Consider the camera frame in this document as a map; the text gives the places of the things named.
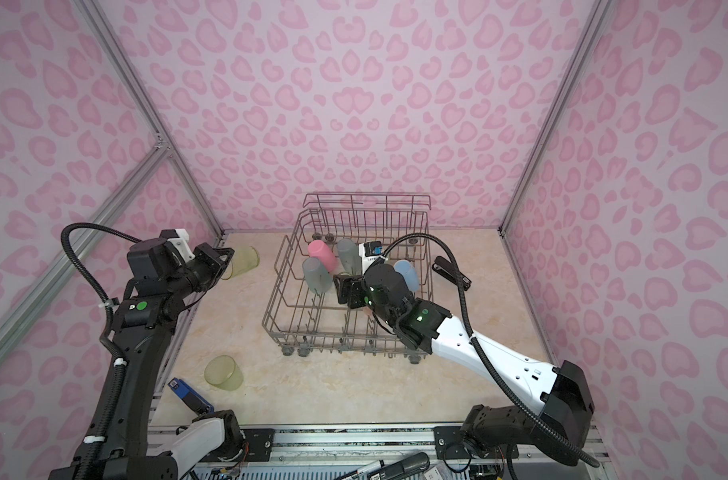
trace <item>marble tabletop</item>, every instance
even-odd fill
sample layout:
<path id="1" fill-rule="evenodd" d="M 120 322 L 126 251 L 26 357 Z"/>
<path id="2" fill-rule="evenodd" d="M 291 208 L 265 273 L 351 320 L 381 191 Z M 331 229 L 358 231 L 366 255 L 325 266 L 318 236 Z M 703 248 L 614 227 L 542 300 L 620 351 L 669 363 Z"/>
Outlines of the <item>marble tabletop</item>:
<path id="1" fill-rule="evenodd" d="M 531 358 L 547 360 L 496 230 L 436 230 L 473 282 L 466 293 L 474 330 Z M 172 376 L 188 382 L 217 409 L 231 408 L 241 425 L 461 422 L 471 407 L 510 401 L 492 383 L 458 364 L 428 356 L 412 365 L 403 356 L 318 352 L 283 356 L 262 326 L 276 282 L 273 261 L 284 234 L 231 234 L 228 246 L 252 245 L 257 268 L 221 281 L 201 301 Z M 438 254 L 436 247 L 432 254 Z M 459 313 L 456 287 L 434 275 L 434 302 Z M 244 373 L 233 392 L 204 380 L 218 355 L 232 356 Z M 188 425 L 195 415 L 165 388 L 152 425 Z"/>

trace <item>wall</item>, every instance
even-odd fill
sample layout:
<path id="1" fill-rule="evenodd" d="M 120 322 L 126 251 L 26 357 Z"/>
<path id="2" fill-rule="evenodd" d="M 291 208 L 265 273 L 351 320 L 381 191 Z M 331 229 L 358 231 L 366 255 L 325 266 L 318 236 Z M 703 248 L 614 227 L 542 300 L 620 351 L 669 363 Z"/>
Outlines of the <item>wall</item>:
<path id="1" fill-rule="evenodd" d="M 0 2 L 0 319 L 149 149 L 68 0 Z"/>
<path id="2" fill-rule="evenodd" d="M 117 221 L 141 239 L 186 228 L 191 245 L 212 242 L 180 178 L 163 164 Z M 129 243 L 106 236 L 84 262 L 109 296 L 131 277 Z M 0 479 L 46 478 L 70 464 L 94 413 L 110 355 L 97 294 L 76 274 L 0 367 Z"/>
<path id="3" fill-rule="evenodd" d="M 621 2 L 514 223 L 622 478 L 728 478 L 728 2 Z"/>
<path id="4" fill-rule="evenodd" d="M 102 2 L 226 227 L 315 190 L 496 226 L 591 0 Z"/>

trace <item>black mounting plate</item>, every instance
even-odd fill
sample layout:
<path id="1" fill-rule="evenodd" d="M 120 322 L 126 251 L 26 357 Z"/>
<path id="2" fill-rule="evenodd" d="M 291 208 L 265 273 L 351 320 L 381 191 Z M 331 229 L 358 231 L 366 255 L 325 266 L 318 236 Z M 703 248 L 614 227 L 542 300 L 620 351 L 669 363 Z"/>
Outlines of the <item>black mounting plate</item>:
<path id="1" fill-rule="evenodd" d="M 464 434 L 460 431 L 460 427 L 434 427 L 433 441 L 436 446 L 436 457 L 445 460 L 467 460 L 468 453 L 462 444 L 463 437 Z M 508 445 L 502 444 L 500 448 L 505 454 Z M 511 457 L 518 458 L 518 446 L 513 445 L 513 455 Z"/>
<path id="2" fill-rule="evenodd" d="M 244 428 L 244 439 L 249 443 L 250 450 L 244 462 L 268 462 L 273 449 L 273 428 Z M 222 462 L 212 455 L 204 456 L 202 462 Z"/>

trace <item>zip tie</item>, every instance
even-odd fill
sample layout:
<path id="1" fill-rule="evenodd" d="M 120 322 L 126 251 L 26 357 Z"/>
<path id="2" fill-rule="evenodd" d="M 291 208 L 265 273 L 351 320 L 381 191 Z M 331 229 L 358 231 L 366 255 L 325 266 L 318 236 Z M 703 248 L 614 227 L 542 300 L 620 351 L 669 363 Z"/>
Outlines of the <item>zip tie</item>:
<path id="1" fill-rule="evenodd" d="M 98 437 L 95 435 L 88 435 L 84 437 L 84 443 L 99 443 L 105 442 L 105 437 Z"/>

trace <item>dish rack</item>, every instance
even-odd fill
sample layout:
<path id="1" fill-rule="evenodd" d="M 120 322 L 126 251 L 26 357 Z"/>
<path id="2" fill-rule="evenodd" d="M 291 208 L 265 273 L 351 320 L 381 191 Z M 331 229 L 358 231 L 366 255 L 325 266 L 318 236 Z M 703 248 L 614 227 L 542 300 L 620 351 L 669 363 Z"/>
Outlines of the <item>dish rack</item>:
<path id="1" fill-rule="evenodd" d="M 334 286 L 318 296 L 303 279 L 302 262 L 309 257 L 308 244 L 324 240 L 337 256 L 337 242 L 350 238 L 357 244 L 380 240 L 384 247 L 400 236 L 428 232 L 431 197 L 426 194 L 319 192 L 308 194 L 291 235 L 282 239 L 273 268 L 276 284 L 263 317 L 263 328 L 281 346 L 286 356 L 295 350 L 308 356 L 312 351 L 383 353 L 404 355 L 413 364 L 424 352 L 409 350 L 396 336 L 384 331 L 365 309 L 351 310 L 337 302 Z M 389 261 L 409 260 L 415 267 L 420 288 L 415 295 L 432 300 L 431 251 L 429 241 L 413 238 L 399 244 Z M 342 265 L 331 274 L 343 273 Z"/>

